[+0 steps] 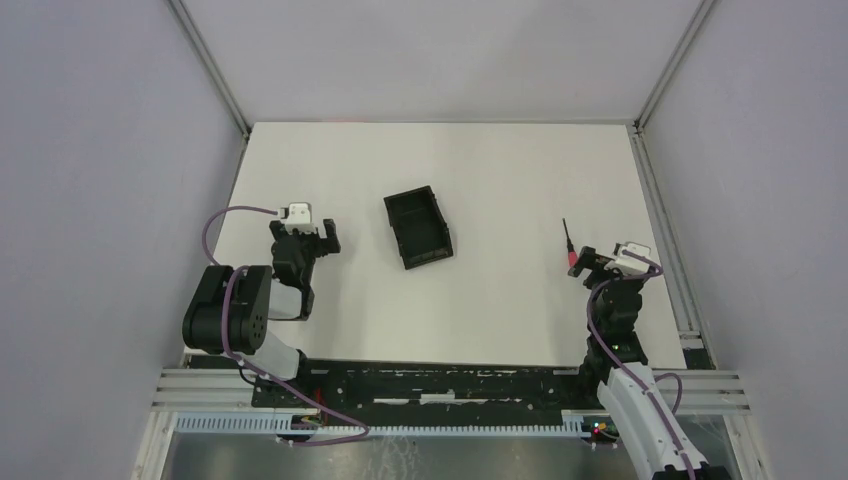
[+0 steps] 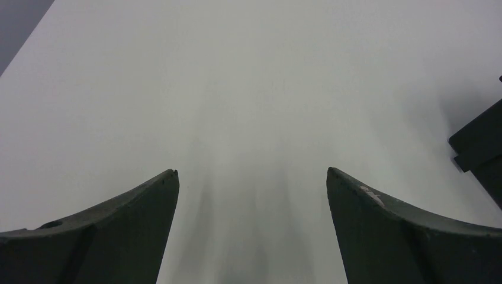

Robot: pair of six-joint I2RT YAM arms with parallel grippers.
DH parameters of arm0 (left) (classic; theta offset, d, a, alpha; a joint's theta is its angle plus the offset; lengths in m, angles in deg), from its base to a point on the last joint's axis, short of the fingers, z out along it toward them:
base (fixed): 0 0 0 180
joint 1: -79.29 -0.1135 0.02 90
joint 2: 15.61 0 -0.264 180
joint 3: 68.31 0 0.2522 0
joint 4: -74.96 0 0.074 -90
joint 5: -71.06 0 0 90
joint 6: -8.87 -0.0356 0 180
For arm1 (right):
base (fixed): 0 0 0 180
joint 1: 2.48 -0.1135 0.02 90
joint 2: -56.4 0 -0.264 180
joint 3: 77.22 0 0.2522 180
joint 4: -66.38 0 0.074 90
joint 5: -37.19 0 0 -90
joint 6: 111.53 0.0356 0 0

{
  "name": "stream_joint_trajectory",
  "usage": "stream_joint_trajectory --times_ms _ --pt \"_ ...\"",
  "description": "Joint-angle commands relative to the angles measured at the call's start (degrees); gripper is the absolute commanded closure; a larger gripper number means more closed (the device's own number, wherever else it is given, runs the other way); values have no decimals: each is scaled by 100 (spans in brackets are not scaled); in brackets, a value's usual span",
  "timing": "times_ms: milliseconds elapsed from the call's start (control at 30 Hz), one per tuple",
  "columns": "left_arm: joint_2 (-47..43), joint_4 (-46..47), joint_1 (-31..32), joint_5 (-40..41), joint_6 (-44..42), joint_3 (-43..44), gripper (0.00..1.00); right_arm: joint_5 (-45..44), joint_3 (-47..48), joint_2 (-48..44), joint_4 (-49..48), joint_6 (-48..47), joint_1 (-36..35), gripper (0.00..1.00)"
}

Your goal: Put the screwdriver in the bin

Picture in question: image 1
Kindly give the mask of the red handled screwdriver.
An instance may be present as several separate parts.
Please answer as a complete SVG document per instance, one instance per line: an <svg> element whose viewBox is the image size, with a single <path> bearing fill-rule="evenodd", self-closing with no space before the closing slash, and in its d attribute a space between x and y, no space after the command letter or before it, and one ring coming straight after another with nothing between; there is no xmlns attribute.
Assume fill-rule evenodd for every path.
<svg viewBox="0 0 848 480"><path fill-rule="evenodd" d="M568 266L569 266L570 268L573 268L573 267L577 264L577 261L578 261L578 254L577 254L577 252L576 252L576 250L575 250L575 246L574 246L573 241L572 241L572 239L571 239L571 236L570 236L569 229L568 229L567 222L566 222L566 219L565 219L565 218L563 218L563 219L562 219L562 225L563 225L563 229L564 229L564 233L565 233L565 237L566 237L566 249L567 249L567 261L568 261Z"/></svg>

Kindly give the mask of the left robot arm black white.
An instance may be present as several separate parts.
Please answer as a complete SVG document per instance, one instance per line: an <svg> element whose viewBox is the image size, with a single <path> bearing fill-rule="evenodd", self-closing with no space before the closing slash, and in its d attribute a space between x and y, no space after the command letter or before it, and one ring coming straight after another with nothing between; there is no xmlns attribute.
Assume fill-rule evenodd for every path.
<svg viewBox="0 0 848 480"><path fill-rule="evenodd" d="M269 323L306 321L311 315L315 263L341 251L335 221L325 219L323 227L324 234L308 233L274 220L270 265L249 265L237 276L229 265L207 267L183 319L185 345L227 356L261 375L284 381L296 378L305 354L272 334ZM297 291L294 315L271 312L274 287Z"/></svg>

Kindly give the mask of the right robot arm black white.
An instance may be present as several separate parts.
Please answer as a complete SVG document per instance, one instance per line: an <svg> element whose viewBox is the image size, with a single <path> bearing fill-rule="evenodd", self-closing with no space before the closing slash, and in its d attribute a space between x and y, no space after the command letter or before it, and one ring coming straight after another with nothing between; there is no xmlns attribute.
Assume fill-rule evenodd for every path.
<svg viewBox="0 0 848 480"><path fill-rule="evenodd" d="M584 275L587 354L578 377L596 394L641 479L727 479L688 439L675 414L682 398L668 404L657 385L662 375L648 365L635 331L643 306L642 289L663 273L651 250L619 243L612 255L594 248L568 250L569 276Z"/></svg>

